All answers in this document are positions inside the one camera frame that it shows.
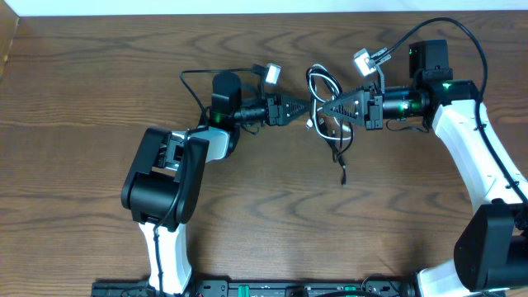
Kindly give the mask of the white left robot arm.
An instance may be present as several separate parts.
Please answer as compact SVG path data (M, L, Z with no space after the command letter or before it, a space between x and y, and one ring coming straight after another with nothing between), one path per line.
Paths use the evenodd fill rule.
M259 78L251 98L243 98L246 86L239 69L213 69L211 103L201 107L194 129L151 127L144 132L121 204L146 239L148 287L156 296L184 295L191 281L186 225L197 205L205 165L229 157L249 126L285 126L310 109L306 100L266 92L278 80L271 68L256 65L249 71Z

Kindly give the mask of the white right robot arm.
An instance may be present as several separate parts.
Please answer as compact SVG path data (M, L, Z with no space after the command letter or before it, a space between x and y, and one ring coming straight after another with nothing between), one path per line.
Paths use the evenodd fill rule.
M379 130L384 120L421 117L454 159L473 217L448 262L419 271L417 296L471 296L527 285L527 180L488 121L470 80L455 80L445 40L409 46L409 87L384 79L343 93L323 113Z

